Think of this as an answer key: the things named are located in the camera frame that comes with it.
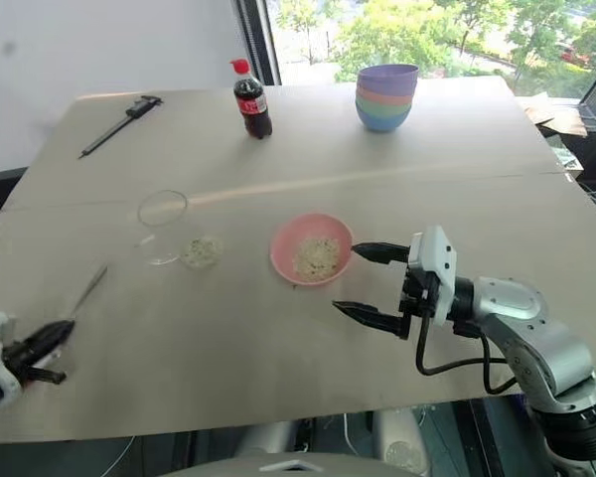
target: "white wall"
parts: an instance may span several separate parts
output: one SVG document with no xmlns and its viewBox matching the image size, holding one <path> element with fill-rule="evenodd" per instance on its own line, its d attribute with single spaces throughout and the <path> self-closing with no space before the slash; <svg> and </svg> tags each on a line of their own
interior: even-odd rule
<svg viewBox="0 0 596 477">
<path fill-rule="evenodd" d="M 76 96 L 229 86 L 244 56 L 230 0 L 0 0 L 0 171 Z"/>
</svg>

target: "pastel bowl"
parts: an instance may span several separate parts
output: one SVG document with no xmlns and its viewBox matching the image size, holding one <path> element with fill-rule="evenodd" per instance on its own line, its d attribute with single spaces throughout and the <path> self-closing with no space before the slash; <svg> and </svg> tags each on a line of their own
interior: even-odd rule
<svg viewBox="0 0 596 477">
<path fill-rule="evenodd" d="M 378 102 L 379 104 L 388 104 L 391 106 L 404 106 L 413 102 L 413 96 L 388 96 L 386 94 L 377 94 L 376 92 L 364 89 L 361 86 L 356 88 L 356 96 L 361 96 L 369 101 Z"/>
<path fill-rule="evenodd" d="M 335 273 L 323 280 L 305 281 L 294 270 L 294 257 L 298 247 L 308 238 L 335 239 L 340 246 L 340 256 Z M 296 285 L 316 286 L 335 280 L 344 273 L 351 258 L 353 237 L 347 225 L 327 214 L 305 214 L 282 226 L 271 242 L 269 257 L 276 271 Z"/>
<path fill-rule="evenodd" d="M 393 106 L 390 104 L 379 104 L 378 102 L 369 101 L 362 96 L 356 94 L 356 104 L 367 114 L 376 117 L 393 117 L 408 112 L 410 104 L 402 106 Z"/>
<path fill-rule="evenodd" d="M 377 65 L 360 70 L 358 86 L 377 94 L 412 96 L 418 74 L 416 65 Z"/>
<path fill-rule="evenodd" d="M 410 109 L 397 116 L 377 117 L 362 111 L 356 103 L 356 111 L 358 112 L 360 121 L 367 127 L 367 129 L 371 131 L 388 132 L 396 129 L 402 122 L 404 122 Z"/>
</svg>

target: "table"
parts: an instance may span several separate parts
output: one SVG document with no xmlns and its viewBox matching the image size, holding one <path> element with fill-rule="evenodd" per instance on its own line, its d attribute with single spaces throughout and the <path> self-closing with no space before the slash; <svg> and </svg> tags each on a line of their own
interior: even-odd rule
<svg viewBox="0 0 596 477">
<path fill-rule="evenodd" d="M 421 81 L 392 134 L 362 128 L 352 84 L 271 87 L 274 134 L 263 141 L 245 135 L 228 89 L 157 94 L 163 106 L 81 161 L 81 148 L 134 95 L 79 100 L 0 214 L 0 310 L 19 318 L 19 336 L 56 319 L 76 284 L 110 265 L 56 363 L 70 377 L 35 384 L 0 411 L 0 442 L 482 396 L 479 367 L 421 377 L 416 340 L 362 327 L 330 305 L 348 299 L 394 312 L 401 267 L 356 257 L 317 289 L 273 272 L 273 232 L 309 211 L 344 220 L 356 241 L 408 243 L 441 224 L 461 275 L 537 286 L 596 364 L 596 209 L 501 79 Z M 186 193 L 191 227 L 223 241 L 214 268 L 142 261 L 136 208 L 160 189 Z M 427 363 L 480 354 L 475 340 L 444 327 L 432 330 Z M 495 367 L 493 385 L 508 376 Z"/>
</svg>

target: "red bottle cap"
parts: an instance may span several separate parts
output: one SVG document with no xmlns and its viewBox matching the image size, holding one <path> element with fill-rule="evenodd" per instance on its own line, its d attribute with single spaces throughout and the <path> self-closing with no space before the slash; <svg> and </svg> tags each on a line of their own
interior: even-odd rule
<svg viewBox="0 0 596 477">
<path fill-rule="evenodd" d="M 249 73 L 249 63 L 247 62 L 247 60 L 241 58 L 239 60 L 232 60 L 230 63 L 234 67 L 234 71 L 237 72 L 239 75 Z"/>
</svg>

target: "purple bowl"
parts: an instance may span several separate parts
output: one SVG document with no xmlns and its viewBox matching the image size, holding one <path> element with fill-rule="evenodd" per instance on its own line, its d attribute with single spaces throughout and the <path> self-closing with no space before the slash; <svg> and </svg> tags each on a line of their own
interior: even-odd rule
<svg viewBox="0 0 596 477">
<path fill-rule="evenodd" d="M 377 94 L 409 96 L 415 93 L 416 65 L 378 65 L 360 70 L 358 86 Z"/>
</svg>

